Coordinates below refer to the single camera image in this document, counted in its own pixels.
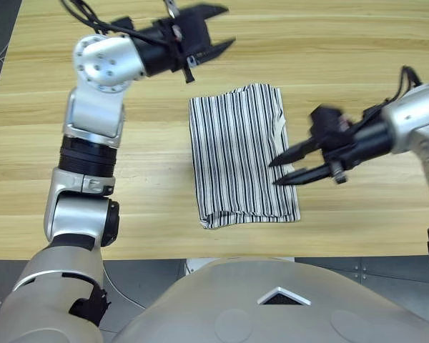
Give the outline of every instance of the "metal bracket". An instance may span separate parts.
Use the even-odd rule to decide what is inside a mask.
[[[48,241],[54,236],[54,213],[58,205],[59,196],[63,192],[76,192],[80,194],[110,195],[114,190],[114,177],[92,177],[89,175],[72,173],[70,171],[54,168],[51,177],[46,211],[44,212],[44,233]]]

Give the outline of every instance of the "striped shirt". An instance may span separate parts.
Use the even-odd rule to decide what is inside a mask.
[[[205,229],[300,219],[295,187],[272,182],[290,165],[269,168],[288,148],[280,90],[250,84],[189,103],[195,188]]]

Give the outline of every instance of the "striped cloth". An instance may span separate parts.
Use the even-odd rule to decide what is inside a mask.
[[[272,182],[291,166],[269,168],[287,147],[280,90],[250,84],[189,103],[200,223],[205,229],[300,219],[294,187]]]

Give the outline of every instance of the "wooden table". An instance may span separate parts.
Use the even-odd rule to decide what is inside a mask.
[[[137,27],[165,15],[158,0],[89,3],[103,19],[129,14]],[[395,93],[402,64],[429,81],[429,0],[225,3],[230,14],[209,27],[214,38],[235,35],[237,43],[197,68],[195,83],[164,73],[127,93],[113,196],[121,204],[120,235],[105,258],[425,254],[429,191],[412,154],[365,163],[342,186],[325,180],[299,188],[298,223],[203,230],[187,101],[271,83],[282,90],[291,143],[307,136],[307,116],[320,103],[357,119]],[[58,1],[24,0],[0,81],[0,259],[28,259],[46,244],[46,194],[75,85],[72,47],[90,33]]]

